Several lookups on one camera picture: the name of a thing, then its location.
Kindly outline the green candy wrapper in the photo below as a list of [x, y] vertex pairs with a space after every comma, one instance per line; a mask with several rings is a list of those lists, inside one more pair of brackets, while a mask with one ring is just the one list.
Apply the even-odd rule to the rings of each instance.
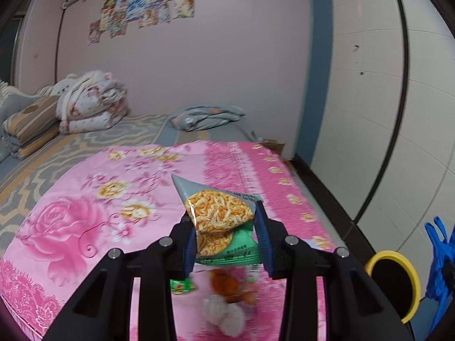
[[191, 281], [191, 278], [186, 278], [184, 280], [171, 279], [170, 289], [172, 294], [180, 295], [196, 290], [196, 286]]

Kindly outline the cardboard box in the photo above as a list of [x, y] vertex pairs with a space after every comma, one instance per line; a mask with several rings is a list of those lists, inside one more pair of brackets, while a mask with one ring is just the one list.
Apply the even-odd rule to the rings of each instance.
[[261, 142], [256, 143], [252, 148], [266, 148], [276, 155], [282, 155], [283, 149], [285, 148], [285, 143], [280, 143], [276, 139], [264, 139]]

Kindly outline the noodle snack bag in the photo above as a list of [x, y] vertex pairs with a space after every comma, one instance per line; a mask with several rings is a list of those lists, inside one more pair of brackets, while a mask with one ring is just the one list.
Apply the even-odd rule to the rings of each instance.
[[261, 198], [172, 176], [191, 219], [196, 262], [205, 266], [250, 266], [261, 262], [254, 218]]

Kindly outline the wall poster collage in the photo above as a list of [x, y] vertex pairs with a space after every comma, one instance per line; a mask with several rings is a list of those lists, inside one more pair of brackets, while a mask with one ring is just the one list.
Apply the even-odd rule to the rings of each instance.
[[105, 32], [111, 39], [124, 36], [129, 22], [146, 28], [194, 15], [195, 0], [103, 0], [100, 18], [90, 24], [87, 44], [98, 44]]

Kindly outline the white wardrobe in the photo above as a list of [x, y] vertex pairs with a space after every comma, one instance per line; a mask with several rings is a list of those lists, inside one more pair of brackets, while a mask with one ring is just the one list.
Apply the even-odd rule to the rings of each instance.
[[360, 255], [427, 271], [425, 225], [454, 225], [454, 36], [430, 0], [312, 0], [293, 161]]

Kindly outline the folded floral quilt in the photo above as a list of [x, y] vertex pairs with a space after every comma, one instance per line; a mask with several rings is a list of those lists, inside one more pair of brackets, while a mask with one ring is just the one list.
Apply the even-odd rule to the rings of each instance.
[[63, 135], [106, 130], [129, 112], [127, 86], [109, 72], [68, 75], [52, 94], [59, 97], [55, 116]]

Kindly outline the blue plastic bag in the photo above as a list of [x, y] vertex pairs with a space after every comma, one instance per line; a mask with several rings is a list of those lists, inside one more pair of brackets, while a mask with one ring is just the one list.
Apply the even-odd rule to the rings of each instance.
[[428, 332], [428, 334], [431, 334], [443, 318], [449, 295], [454, 292], [443, 277], [444, 265], [454, 265], [454, 231], [448, 238], [446, 228], [439, 216], [434, 217], [433, 224], [425, 223], [425, 230], [433, 246], [433, 260], [430, 266], [425, 297], [438, 302], [438, 308]]

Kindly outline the orange peel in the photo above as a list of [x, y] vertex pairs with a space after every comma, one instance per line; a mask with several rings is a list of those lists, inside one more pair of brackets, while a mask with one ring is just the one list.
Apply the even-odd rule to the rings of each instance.
[[209, 272], [210, 287], [212, 291], [223, 297], [227, 303], [244, 303], [255, 305], [258, 291], [254, 282], [240, 281], [224, 269], [212, 269]]

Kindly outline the grey patterned bed sheet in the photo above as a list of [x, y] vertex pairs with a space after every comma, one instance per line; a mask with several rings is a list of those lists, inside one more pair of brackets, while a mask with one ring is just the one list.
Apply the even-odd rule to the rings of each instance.
[[113, 145], [172, 146], [197, 140], [258, 142], [260, 138], [245, 117], [224, 126], [186, 132], [175, 129], [168, 115], [129, 115], [107, 130], [57, 136], [23, 161], [7, 157], [1, 162], [1, 251], [7, 249], [42, 195], [87, 157]]

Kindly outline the yellow rimmed black trash bin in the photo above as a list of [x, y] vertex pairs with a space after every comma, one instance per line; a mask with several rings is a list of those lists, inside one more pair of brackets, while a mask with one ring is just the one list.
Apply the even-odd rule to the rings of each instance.
[[396, 251], [383, 250], [365, 264], [365, 271], [382, 290], [402, 323], [408, 323], [418, 310], [421, 295], [419, 275], [411, 261]]

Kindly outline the grey folded blanket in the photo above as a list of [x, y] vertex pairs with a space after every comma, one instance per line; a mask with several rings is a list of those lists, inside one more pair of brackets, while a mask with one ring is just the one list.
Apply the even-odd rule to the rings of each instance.
[[193, 132], [237, 122], [245, 111], [236, 105], [198, 105], [173, 113], [169, 123], [177, 130]]

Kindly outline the striped pillow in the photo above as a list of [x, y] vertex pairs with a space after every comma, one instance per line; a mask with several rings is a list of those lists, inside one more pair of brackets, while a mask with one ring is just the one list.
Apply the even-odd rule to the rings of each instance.
[[11, 156], [23, 160], [59, 134], [57, 95], [40, 98], [2, 124], [2, 142]]

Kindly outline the pink floral bedspread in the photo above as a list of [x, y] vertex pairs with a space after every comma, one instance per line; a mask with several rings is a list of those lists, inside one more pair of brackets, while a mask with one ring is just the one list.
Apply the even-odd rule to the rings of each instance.
[[110, 147], [44, 194], [1, 259], [1, 299], [29, 339], [41, 340], [110, 249], [134, 252], [170, 233], [185, 211], [172, 176], [260, 196], [290, 234], [317, 249], [334, 247], [285, 164], [262, 145]]

